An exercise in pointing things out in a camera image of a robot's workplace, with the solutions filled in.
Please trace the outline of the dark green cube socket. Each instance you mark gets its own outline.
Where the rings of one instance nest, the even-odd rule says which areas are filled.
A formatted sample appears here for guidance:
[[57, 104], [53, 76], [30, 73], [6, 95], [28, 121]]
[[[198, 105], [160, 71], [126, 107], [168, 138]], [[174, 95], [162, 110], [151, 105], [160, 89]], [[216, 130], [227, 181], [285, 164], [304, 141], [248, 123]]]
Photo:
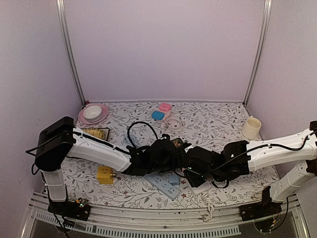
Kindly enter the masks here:
[[183, 146], [184, 146], [184, 142], [182, 141], [181, 138], [173, 139], [173, 140], [171, 140], [171, 142], [174, 144], [174, 146], [176, 148], [183, 148]]

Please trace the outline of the white power strip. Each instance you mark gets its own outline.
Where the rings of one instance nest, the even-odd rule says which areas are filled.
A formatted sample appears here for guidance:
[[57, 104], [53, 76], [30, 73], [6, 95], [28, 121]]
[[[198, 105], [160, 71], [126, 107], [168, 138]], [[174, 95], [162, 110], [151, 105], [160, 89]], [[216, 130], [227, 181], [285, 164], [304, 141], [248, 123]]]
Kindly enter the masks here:
[[191, 187], [190, 189], [191, 189], [191, 192], [195, 196], [198, 196], [205, 191], [209, 191], [211, 189], [211, 184], [208, 181], [206, 181], [205, 183], [203, 183], [199, 187]]

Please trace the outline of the light blue power strip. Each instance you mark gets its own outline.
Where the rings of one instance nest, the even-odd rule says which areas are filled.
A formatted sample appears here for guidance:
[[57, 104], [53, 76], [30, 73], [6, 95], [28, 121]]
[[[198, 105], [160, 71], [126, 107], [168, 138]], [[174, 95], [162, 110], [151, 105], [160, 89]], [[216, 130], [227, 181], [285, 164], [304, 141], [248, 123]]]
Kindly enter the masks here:
[[170, 184], [158, 174], [144, 175], [143, 178], [171, 200], [176, 199], [180, 194], [180, 190], [178, 188]]

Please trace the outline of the light blue plug adapter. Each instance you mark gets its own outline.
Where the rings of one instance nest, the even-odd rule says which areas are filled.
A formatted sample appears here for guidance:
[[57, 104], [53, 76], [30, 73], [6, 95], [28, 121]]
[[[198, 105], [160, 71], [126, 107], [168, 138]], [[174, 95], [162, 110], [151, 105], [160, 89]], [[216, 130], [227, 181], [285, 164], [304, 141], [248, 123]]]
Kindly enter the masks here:
[[174, 174], [170, 174], [168, 176], [168, 181], [171, 185], [173, 186], [178, 186], [180, 185], [180, 180], [179, 180], [179, 177], [177, 175], [174, 175]]

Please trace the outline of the blue case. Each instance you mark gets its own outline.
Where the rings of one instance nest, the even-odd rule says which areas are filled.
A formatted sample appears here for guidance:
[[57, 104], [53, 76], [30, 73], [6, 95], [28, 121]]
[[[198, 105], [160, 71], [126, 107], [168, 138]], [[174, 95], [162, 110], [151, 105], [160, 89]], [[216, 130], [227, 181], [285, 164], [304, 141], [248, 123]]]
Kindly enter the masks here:
[[165, 114], [160, 112], [160, 111], [154, 111], [152, 113], [152, 118], [155, 119], [155, 120], [163, 120]]

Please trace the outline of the pink case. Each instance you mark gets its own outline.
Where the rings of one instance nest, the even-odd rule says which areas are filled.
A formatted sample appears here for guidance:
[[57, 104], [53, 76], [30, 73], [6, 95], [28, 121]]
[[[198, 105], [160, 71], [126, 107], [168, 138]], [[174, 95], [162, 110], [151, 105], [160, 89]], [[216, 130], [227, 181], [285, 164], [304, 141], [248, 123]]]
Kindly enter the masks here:
[[161, 103], [159, 106], [159, 110], [162, 112], [169, 112], [171, 108], [172, 108], [172, 105], [168, 103]]

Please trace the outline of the yellow cube socket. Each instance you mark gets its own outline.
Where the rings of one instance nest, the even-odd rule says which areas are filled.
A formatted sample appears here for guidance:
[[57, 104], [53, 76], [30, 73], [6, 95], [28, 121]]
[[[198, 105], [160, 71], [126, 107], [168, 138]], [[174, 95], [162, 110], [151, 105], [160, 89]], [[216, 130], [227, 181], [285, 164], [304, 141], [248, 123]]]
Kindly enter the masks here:
[[99, 166], [97, 170], [97, 180], [100, 184], [113, 184], [116, 174], [108, 166]]

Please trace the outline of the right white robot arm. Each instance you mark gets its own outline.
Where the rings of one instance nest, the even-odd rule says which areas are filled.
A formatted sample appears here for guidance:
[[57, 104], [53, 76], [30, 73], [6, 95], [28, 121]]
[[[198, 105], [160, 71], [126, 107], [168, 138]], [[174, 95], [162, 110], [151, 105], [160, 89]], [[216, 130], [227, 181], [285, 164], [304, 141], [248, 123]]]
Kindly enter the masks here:
[[215, 181], [231, 181], [256, 170], [297, 162], [282, 179], [263, 192], [256, 206], [260, 216], [267, 216], [276, 203], [283, 202], [304, 183], [317, 175], [317, 123], [296, 134], [264, 141], [235, 141], [225, 145], [220, 153], [199, 146], [185, 150], [180, 168], [187, 179], [212, 176]]

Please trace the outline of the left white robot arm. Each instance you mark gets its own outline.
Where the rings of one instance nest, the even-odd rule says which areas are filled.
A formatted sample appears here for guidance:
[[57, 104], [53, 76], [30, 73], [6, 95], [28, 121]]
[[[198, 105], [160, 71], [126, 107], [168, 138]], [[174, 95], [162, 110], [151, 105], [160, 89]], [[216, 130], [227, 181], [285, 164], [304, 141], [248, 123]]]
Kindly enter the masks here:
[[144, 176], [182, 168], [185, 155], [183, 146], [176, 146], [167, 134], [151, 145], [123, 148], [92, 136], [74, 125], [71, 117], [63, 117], [46, 129], [38, 145], [26, 150], [34, 156], [34, 164], [43, 174], [48, 195], [55, 208], [63, 215], [70, 215], [73, 203], [67, 198], [61, 164], [65, 158], [85, 159], [130, 175]]

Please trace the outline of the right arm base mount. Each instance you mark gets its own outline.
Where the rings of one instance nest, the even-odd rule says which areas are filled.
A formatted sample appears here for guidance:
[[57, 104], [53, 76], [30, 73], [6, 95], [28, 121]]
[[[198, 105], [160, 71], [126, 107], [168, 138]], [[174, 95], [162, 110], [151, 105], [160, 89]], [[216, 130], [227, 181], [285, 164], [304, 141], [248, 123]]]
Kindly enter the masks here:
[[260, 202], [242, 205], [239, 207], [240, 217], [242, 221], [271, 216], [282, 211], [281, 204], [286, 200], [286, 195], [272, 186], [267, 186], [262, 191]]

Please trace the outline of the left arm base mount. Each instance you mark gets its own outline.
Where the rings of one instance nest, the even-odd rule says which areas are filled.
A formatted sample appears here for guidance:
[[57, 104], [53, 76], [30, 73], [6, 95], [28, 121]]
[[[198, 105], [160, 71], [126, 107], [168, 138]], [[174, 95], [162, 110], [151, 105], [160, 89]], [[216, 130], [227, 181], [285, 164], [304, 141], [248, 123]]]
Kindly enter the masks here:
[[61, 215], [62, 218], [72, 218], [81, 221], [88, 221], [91, 206], [88, 204], [87, 199], [78, 198], [76, 201], [69, 201], [67, 189], [64, 195], [66, 198], [62, 201], [53, 201], [51, 196], [51, 189], [47, 186], [47, 194], [49, 200], [48, 211], [55, 215]]

